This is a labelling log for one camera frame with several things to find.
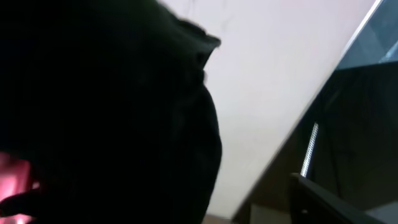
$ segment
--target black jacket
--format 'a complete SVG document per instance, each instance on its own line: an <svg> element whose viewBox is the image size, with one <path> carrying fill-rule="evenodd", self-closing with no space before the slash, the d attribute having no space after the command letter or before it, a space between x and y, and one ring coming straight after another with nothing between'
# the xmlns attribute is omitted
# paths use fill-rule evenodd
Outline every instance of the black jacket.
<svg viewBox="0 0 398 224"><path fill-rule="evenodd" d="M200 223L221 160L203 67L220 41L153 0L1 4L0 147L42 183L27 213Z"/></svg>

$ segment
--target person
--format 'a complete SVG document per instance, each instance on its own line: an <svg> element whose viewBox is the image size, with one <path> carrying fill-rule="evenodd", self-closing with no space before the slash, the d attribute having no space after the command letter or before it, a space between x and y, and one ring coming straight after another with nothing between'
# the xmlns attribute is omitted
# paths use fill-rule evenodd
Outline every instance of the person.
<svg viewBox="0 0 398 224"><path fill-rule="evenodd" d="M0 7L0 149L34 223L201 223L221 161L203 68L220 41L155 0Z"/></svg>

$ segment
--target white ceiling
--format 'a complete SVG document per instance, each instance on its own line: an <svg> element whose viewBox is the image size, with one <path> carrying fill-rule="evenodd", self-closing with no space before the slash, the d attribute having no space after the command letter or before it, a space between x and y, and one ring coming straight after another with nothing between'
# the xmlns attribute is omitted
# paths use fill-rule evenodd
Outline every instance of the white ceiling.
<svg viewBox="0 0 398 224"><path fill-rule="evenodd" d="M233 216L379 1L164 0L223 41L205 69L223 141L208 213Z"/></svg>

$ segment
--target black fabric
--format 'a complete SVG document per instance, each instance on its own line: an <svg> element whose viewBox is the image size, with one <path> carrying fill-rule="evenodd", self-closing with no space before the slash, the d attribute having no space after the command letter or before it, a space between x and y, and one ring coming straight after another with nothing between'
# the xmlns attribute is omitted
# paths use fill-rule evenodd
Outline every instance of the black fabric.
<svg viewBox="0 0 398 224"><path fill-rule="evenodd" d="M221 160L203 66L220 41L155 1L0 4L0 147L31 161L37 221L200 223Z"/></svg>

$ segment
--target red object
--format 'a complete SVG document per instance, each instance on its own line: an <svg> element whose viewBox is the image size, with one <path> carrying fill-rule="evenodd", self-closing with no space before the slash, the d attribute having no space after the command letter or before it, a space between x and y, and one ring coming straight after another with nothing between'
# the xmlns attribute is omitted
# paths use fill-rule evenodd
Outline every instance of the red object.
<svg viewBox="0 0 398 224"><path fill-rule="evenodd" d="M31 188L29 162L13 159L9 154L0 152L0 201ZM30 216L18 214L0 218L0 224L25 224L30 220Z"/></svg>

